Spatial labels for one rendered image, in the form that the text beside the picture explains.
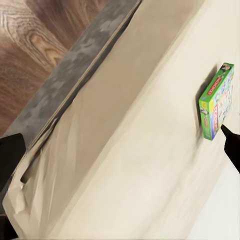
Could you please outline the board game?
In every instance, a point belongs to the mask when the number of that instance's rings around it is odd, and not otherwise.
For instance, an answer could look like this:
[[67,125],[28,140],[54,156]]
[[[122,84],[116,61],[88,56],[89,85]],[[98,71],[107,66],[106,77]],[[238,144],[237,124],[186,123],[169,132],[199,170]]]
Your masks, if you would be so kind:
[[205,139],[213,141],[232,109],[235,64],[224,63],[200,97],[199,108]]

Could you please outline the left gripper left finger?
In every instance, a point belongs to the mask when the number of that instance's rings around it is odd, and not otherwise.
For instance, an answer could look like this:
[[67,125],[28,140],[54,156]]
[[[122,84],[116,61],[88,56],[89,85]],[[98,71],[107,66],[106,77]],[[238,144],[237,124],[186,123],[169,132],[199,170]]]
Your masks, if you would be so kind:
[[26,152],[21,133],[0,138],[0,193]]

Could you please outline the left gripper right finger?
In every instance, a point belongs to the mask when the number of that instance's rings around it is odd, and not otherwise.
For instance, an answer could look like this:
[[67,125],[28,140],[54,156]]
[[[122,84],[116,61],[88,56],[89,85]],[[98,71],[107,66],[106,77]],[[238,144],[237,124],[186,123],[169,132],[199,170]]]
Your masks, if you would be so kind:
[[240,134],[227,135],[224,151],[240,173]]

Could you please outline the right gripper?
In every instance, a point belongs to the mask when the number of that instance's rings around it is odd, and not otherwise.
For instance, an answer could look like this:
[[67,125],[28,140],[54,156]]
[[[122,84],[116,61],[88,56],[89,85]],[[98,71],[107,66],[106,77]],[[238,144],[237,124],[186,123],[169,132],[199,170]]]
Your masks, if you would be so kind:
[[226,137],[228,136],[228,134],[232,133],[232,131],[228,129],[225,125],[221,126],[221,130],[223,131]]

